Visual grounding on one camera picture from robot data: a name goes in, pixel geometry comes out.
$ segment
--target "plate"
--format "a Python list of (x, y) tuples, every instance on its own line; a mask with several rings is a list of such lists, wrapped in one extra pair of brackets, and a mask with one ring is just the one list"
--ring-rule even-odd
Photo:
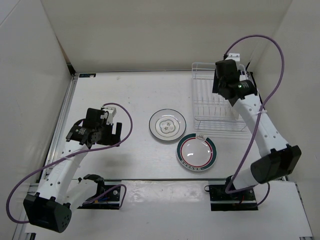
[(173, 109), (161, 109), (155, 112), (149, 121), (152, 135), (166, 142), (179, 139), (185, 133), (186, 127), (184, 116)]
[(217, 150), (210, 138), (202, 134), (188, 134), (178, 143), (176, 155), (179, 162), (187, 169), (200, 172), (213, 166)]

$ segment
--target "zip tie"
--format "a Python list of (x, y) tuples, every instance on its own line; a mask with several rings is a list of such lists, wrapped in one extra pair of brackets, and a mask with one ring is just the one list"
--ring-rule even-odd
[(63, 158), (65, 158), (65, 160), (70, 160), (71, 158), (73, 158), (74, 156), (72, 157), (66, 157), (66, 156), (63, 156)]
[(66, 156), (63, 156), (62, 158), (64, 158), (65, 160), (70, 160), (71, 157), (66, 157)]
[(265, 114), (267, 113), (267, 110), (261, 110), (261, 111), (257, 111), (255, 115), (258, 115), (258, 114)]

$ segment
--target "white wire rack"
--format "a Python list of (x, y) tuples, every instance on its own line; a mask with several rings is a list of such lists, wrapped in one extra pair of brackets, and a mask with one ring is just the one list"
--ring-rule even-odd
[[(217, 93), (212, 93), (215, 74), (214, 63), (192, 64), (192, 94), (194, 129), (220, 134), (247, 134), (248, 128), (242, 117)], [(250, 79), (245, 67), (240, 64), (240, 80)]]

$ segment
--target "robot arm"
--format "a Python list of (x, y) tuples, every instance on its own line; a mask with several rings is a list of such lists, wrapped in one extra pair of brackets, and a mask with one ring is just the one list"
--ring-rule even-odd
[[(261, 108), (256, 87), (249, 80), (240, 81), (237, 64), (233, 59), (226, 58), (215, 65), (212, 92), (229, 100), (253, 134)], [(239, 172), (233, 181), (232, 190), (264, 184), (291, 174), (302, 154), (298, 146), (290, 146), (280, 135), (265, 110), (261, 111), (255, 141), (261, 159)]]
[[(85, 119), (76, 122), (66, 137), (61, 157), (88, 150), (94, 144), (115, 145), (120, 142), (122, 124), (116, 124), (113, 130), (114, 107), (102, 107), (101, 110), (89, 108)], [(71, 180), (87, 152), (67, 158), (55, 165), (46, 181), (39, 186), (35, 195), (27, 194), (23, 206), (32, 225), (62, 233), (71, 220), (72, 212), (87, 199), (102, 194), (103, 178), (98, 175), (86, 175), (77, 186), (67, 191)]]

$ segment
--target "purple cable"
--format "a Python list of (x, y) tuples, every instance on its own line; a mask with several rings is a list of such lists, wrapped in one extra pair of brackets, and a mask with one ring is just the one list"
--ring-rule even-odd
[[(28, 223), (29, 223), (29, 221), (16, 220), (16, 219), (11, 215), (11, 213), (10, 213), (10, 200), (11, 200), (13, 194), (15, 193), (15, 191), (17, 190), (17, 188), (18, 188), (25, 180), (27, 180), (27, 179), (30, 178), (31, 176), (33, 176), (33, 175), (41, 172), (41, 171), (44, 170), (44, 169), (50, 168), (51, 166), (56, 165), (56, 164), (59, 164), (59, 163), (61, 163), (62, 161), (66, 160), (66, 159), (68, 159), (68, 158), (72, 158), (72, 157), (74, 157), (74, 156), (76, 156), (76, 155), (78, 155), (78, 154), (84, 154), (84, 153), (89, 153), (89, 152), (95, 152), (95, 151), (100, 151), (100, 150), (111, 149), (111, 148), (114, 148), (114, 147), (119, 146), (119, 145), (122, 144), (125, 140), (127, 140), (127, 138), (130, 136), (130, 134), (131, 134), (131, 132), (132, 132), (132, 129), (133, 129), (133, 121), (132, 121), (132, 118), (131, 118), (130, 113), (129, 113), (123, 106), (121, 106), (121, 105), (118, 104), (118, 103), (109, 102), (109, 103), (104, 104), (103, 106), (107, 106), (107, 105), (116, 105), (116, 106), (122, 108), (122, 109), (125, 111), (125, 113), (128, 115), (131, 126), (130, 126), (130, 131), (129, 131), (129, 133), (127, 134), (127, 136), (125, 136), (125, 138), (122, 139), (122, 140), (121, 140), (120, 142), (118, 142), (117, 144), (114, 144), (114, 145), (111, 145), (111, 146), (104, 146), (104, 147), (95, 148), (95, 149), (88, 149), (88, 150), (81, 150), (81, 151), (73, 152), (73, 153), (71, 153), (71, 154), (69, 154), (69, 155), (67, 155), (67, 156), (65, 156), (65, 157), (63, 157), (63, 158), (60, 158), (59, 160), (54, 161), (54, 162), (52, 162), (52, 163), (50, 163), (50, 164), (48, 164), (48, 165), (46, 165), (46, 166), (43, 166), (43, 167), (41, 167), (41, 168), (39, 168), (39, 169), (31, 172), (31, 173), (28, 174), (27, 176), (25, 176), (23, 179), (21, 179), (21, 180), (13, 187), (13, 189), (12, 189), (12, 191), (10, 192), (10, 194), (9, 194), (7, 200), (6, 200), (6, 203), (5, 203), (5, 211), (6, 211), (6, 214), (7, 214), (7, 216), (9, 217), (9, 219), (10, 219), (12, 222), (17, 223), (17, 224), (28, 224)], [(118, 187), (119, 187), (119, 186), (124, 187), (124, 195), (123, 195), (122, 202), (121, 202), (121, 205), (120, 205), (120, 207), (121, 207), (121, 206), (122, 206), (122, 203), (123, 203), (123, 201), (124, 201), (126, 192), (127, 192), (127, 188), (126, 188), (126, 186), (123, 185), (123, 184), (119, 184)]]
[(240, 172), (240, 169), (241, 167), (243, 166), (243, 164), (245, 163), (245, 160), (247, 159), (247, 156), (250, 152), (250, 149), (255, 141), (255, 137), (257, 135), (257, 131), (258, 131), (258, 126), (259, 126), (259, 122), (260, 122), (260, 118), (261, 118), (261, 111), (264, 109), (266, 103), (269, 101), (269, 99), (275, 94), (275, 92), (278, 90), (280, 84), (281, 84), (281, 81), (282, 81), (282, 78), (284, 76), (284, 71), (285, 71), (285, 57), (284, 57), (284, 53), (282, 52), (281, 50), (281, 47), (279, 46), (279, 44), (274, 40), (272, 39), (271, 37), (269, 36), (266, 36), (266, 35), (260, 35), (260, 34), (254, 34), (254, 35), (248, 35), (248, 36), (244, 36), (240, 39), (238, 39), (237, 41), (235, 41), (229, 48), (228, 50), (225, 52), (225, 54), (227, 55), (229, 53), (229, 51), (239, 42), (241, 42), (242, 40), (244, 39), (249, 39), (249, 38), (264, 38), (264, 39), (268, 39), (270, 40), (275, 46), (276, 48), (278, 49), (279, 53), (280, 53), (280, 56), (281, 56), (281, 73), (280, 73), (280, 77), (279, 77), (279, 80), (278, 80), (278, 83), (276, 84), (275, 88), (273, 89), (273, 91), (266, 97), (266, 99), (263, 101), (263, 103), (261, 104), (261, 107), (259, 109), (259, 112), (258, 112), (258, 115), (257, 115), (257, 119), (256, 119), (256, 123), (255, 123), (255, 126), (254, 126), (254, 130), (253, 130), (253, 133), (252, 133), (252, 137), (250, 139), (250, 142), (249, 142), (249, 145), (243, 155), (243, 158), (239, 164), (239, 166), (237, 167), (234, 175), (232, 176), (229, 184), (226, 186), (225, 188), (225, 192), (227, 194), (234, 194), (234, 193), (238, 193), (238, 192), (241, 192), (243, 190), (246, 190), (246, 189), (249, 189), (249, 188), (252, 188), (254, 186), (250, 186), (250, 187), (245, 187), (245, 188), (241, 188), (241, 189), (236, 189), (236, 190), (230, 190), (235, 178), (237, 177), (238, 173)]
[(268, 190), (266, 191), (266, 194), (265, 194), (264, 198), (259, 203), (257, 203), (256, 205), (249, 206), (248, 209), (253, 209), (253, 208), (256, 208), (256, 207), (260, 206), (267, 199), (267, 197), (268, 197), (268, 195), (270, 193), (270, 183), (267, 182), (266, 184), (268, 185)]

